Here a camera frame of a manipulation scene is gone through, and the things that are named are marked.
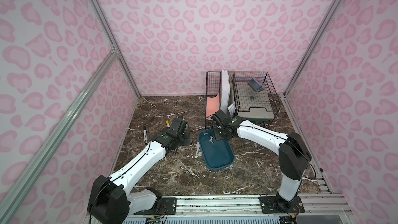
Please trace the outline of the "teal plastic storage box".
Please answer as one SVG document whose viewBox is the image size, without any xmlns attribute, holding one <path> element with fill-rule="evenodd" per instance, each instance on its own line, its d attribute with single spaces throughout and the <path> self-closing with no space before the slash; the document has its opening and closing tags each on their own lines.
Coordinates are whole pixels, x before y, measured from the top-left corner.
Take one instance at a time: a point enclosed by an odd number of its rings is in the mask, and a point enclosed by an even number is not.
<svg viewBox="0 0 398 224">
<path fill-rule="evenodd" d="M 235 156 L 228 140 L 216 140 L 213 129 L 202 131 L 198 136 L 198 142 L 206 166 L 211 171 L 220 171 L 234 163 Z"/>
</svg>

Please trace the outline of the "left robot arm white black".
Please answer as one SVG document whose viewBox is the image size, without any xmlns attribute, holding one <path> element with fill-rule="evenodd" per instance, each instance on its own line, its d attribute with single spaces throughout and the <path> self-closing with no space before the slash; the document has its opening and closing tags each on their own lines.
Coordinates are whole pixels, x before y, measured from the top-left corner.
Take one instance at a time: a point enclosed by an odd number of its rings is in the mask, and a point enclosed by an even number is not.
<svg viewBox="0 0 398 224">
<path fill-rule="evenodd" d="M 140 192 L 132 190 L 137 182 L 170 152 L 190 145 L 188 123 L 178 115 L 171 125 L 153 136 L 146 147 L 128 164 L 109 177 L 95 179 L 87 212 L 101 224 L 122 224 L 132 214 L 150 214 L 155 218 L 168 215 L 163 195 L 149 187 Z"/>
</svg>

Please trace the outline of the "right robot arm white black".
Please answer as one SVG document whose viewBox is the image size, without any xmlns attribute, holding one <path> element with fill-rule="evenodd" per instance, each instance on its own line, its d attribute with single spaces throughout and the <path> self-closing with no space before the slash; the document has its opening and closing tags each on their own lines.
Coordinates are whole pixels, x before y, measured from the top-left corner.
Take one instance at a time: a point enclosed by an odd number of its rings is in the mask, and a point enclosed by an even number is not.
<svg viewBox="0 0 398 224">
<path fill-rule="evenodd" d="M 302 178 L 312 160 L 312 156 L 299 134 L 275 132 L 245 118 L 228 116 L 222 110 L 215 112 L 210 117 L 217 126 L 216 138 L 229 139 L 237 136 L 275 153 L 279 157 L 279 168 L 283 175 L 276 201 L 290 203 L 296 198 Z"/>
</svg>

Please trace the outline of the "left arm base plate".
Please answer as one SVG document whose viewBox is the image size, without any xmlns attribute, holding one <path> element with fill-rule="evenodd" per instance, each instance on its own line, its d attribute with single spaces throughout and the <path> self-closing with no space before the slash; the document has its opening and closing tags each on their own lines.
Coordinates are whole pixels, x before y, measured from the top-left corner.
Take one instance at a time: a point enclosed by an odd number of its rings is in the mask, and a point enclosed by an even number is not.
<svg viewBox="0 0 398 224">
<path fill-rule="evenodd" d="M 148 210 L 141 210 L 134 213 L 134 215 L 161 215 L 167 213 L 168 215 L 175 215 L 177 207 L 177 198 L 174 197 L 162 197 L 157 199 L 152 208 Z"/>
</svg>

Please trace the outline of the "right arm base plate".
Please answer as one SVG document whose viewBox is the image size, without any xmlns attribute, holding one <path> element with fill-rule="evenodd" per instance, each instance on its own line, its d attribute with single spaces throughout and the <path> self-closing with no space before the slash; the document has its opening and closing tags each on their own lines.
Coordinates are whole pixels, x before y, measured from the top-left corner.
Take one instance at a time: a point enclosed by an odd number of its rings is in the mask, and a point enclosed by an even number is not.
<svg viewBox="0 0 398 224">
<path fill-rule="evenodd" d="M 304 204 L 299 196 L 292 201 L 286 201 L 279 195 L 260 195 L 259 202 L 263 214 L 302 214 L 305 213 Z"/>
</svg>

